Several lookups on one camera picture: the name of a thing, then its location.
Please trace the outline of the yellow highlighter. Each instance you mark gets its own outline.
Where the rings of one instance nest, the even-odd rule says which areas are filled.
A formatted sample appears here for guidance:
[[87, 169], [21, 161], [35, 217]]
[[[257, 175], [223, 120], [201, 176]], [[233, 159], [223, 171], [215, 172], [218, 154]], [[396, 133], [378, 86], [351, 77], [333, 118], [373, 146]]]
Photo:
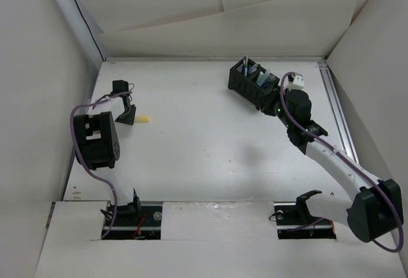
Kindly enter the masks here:
[[136, 123], [148, 123], [148, 122], [150, 122], [150, 117], [149, 116], [135, 117], [135, 122]]

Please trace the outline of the green highlighter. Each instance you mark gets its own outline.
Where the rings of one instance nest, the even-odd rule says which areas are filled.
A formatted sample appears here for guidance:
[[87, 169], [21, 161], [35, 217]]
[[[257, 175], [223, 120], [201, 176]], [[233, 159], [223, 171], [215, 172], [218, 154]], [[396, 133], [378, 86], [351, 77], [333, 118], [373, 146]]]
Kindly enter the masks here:
[[263, 75], [264, 75], [264, 73], [263, 73], [262, 71], [260, 71], [260, 72], [259, 72], [259, 75], [258, 75], [258, 77], [257, 77], [257, 80], [256, 80], [256, 83], [257, 83], [258, 85], [261, 85], [261, 81], [262, 81], [262, 79], [263, 79]]

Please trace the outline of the black two-compartment pen holder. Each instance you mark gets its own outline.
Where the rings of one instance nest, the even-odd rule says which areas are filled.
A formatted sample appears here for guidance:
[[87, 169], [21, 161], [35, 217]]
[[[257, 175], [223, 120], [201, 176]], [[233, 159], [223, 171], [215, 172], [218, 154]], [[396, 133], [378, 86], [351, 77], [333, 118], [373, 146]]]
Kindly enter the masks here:
[[[242, 59], [229, 70], [228, 89], [234, 90], [239, 93], [239, 95], [244, 97], [259, 110], [259, 100], [261, 99], [261, 97], [270, 92], [274, 87], [279, 87], [280, 79], [275, 75], [275, 82], [268, 88], [263, 88], [261, 85], [258, 85], [256, 83], [256, 80], [259, 72], [262, 71], [263, 73], [265, 73], [267, 69], [262, 67], [260, 63], [256, 63], [249, 58], [248, 74], [245, 77], [242, 74]], [[257, 70], [253, 74], [249, 74], [250, 68], [255, 64], [258, 65]]]

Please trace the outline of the light blue gel pen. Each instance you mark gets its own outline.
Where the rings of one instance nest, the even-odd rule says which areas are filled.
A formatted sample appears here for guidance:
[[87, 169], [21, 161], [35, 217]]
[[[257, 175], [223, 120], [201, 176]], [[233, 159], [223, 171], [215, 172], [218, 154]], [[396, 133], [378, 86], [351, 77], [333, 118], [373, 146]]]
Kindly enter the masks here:
[[257, 68], [258, 68], [257, 64], [253, 65], [249, 70], [249, 74], [253, 74], [257, 70]]

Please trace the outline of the green clear pen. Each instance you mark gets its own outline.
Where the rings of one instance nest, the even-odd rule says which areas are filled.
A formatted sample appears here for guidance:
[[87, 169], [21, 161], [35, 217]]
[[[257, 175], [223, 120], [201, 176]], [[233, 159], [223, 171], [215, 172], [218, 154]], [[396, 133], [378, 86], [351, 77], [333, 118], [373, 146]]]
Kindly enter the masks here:
[[248, 61], [248, 57], [245, 56], [242, 59], [242, 74], [246, 77], [247, 76], [247, 61]]

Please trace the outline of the blue cap glue bottle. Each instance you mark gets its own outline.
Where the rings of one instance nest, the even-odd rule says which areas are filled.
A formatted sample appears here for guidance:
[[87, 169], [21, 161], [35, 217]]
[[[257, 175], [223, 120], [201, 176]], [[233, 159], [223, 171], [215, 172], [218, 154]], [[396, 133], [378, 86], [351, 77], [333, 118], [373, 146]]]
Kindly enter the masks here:
[[273, 74], [269, 74], [269, 76], [264, 81], [262, 87], [268, 88], [270, 85], [272, 85], [275, 82], [275, 80], [276, 80], [276, 76]]

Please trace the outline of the orange cap highlighter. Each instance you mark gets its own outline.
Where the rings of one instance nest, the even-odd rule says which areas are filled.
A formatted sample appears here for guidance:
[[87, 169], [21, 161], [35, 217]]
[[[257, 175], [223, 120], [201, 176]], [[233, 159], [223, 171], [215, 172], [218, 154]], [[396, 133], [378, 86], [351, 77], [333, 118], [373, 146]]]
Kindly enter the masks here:
[[261, 86], [264, 87], [270, 81], [270, 69], [267, 69], [262, 77]]

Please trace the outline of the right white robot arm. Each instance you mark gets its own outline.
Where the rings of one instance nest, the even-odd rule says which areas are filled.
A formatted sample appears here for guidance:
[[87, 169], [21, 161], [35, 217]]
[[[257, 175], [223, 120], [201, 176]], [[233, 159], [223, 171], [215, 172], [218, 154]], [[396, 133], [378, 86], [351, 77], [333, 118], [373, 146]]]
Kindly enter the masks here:
[[322, 191], [311, 190], [297, 197], [295, 216], [302, 230], [323, 220], [349, 227], [362, 242], [397, 230], [398, 247], [404, 241], [404, 213], [400, 186], [392, 179], [382, 180], [365, 171], [344, 151], [328, 140], [328, 132], [311, 119], [309, 95], [299, 89], [274, 87], [261, 109], [276, 116], [286, 127], [289, 141], [321, 166], [346, 192], [348, 200], [335, 201]]

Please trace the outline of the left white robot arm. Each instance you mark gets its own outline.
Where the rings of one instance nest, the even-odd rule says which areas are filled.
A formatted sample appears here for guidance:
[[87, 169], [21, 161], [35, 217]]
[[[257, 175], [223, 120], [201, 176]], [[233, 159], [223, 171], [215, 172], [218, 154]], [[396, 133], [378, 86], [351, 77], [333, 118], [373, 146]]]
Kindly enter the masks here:
[[112, 91], [85, 105], [85, 113], [77, 114], [78, 108], [74, 108], [69, 124], [76, 160], [92, 178], [108, 186], [111, 204], [101, 212], [114, 226], [130, 226], [142, 218], [136, 190], [115, 169], [120, 159], [115, 125], [132, 126], [135, 121], [136, 106], [131, 102], [131, 91], [127, 81], [114, 80]]

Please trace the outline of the right aluminium rail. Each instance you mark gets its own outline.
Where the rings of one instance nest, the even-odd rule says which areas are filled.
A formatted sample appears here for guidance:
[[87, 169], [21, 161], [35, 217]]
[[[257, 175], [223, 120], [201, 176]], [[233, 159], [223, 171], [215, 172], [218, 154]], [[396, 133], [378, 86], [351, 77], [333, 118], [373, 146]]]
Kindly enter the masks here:
[[347, 124], [346, 117], [344, 115], [342, 105], [333, 81], [332, 71], [325, 60], [318, 62], [317, 66], [321, 74], [328, 101], [330, 102], [341, 147], [351, 159], [359, 163], [353, 139], [351, 138], [349, 126]]

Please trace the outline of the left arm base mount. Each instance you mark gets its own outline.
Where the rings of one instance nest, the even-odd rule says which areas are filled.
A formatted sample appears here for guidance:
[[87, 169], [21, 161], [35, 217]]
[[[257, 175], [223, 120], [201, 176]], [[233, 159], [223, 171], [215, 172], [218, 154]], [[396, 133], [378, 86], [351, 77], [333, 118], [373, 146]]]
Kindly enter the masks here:
[[109, 229], [113, 217], [113, 206], [101, 210], [104, 223], [101, 231], [103, 240], [160, 240], [163, 204], [159, 202], [142, 202], [136, 212], [125, 213], [119, 207], [113, 226]]

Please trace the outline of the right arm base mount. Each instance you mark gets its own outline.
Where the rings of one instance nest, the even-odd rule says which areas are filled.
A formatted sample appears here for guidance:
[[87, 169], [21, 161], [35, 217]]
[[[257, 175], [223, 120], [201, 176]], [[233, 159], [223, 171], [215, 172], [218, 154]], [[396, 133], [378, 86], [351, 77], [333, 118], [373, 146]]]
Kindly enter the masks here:
[[278, 201], [273, 203], [274, 213], [269, 217], [276, 223], [279, 240], [318, 240], [337, 238], [334, 224], [327, 219], [310, 214], [306, 201], [321, 191], [312, 190], [303, 193], [296, 201]]

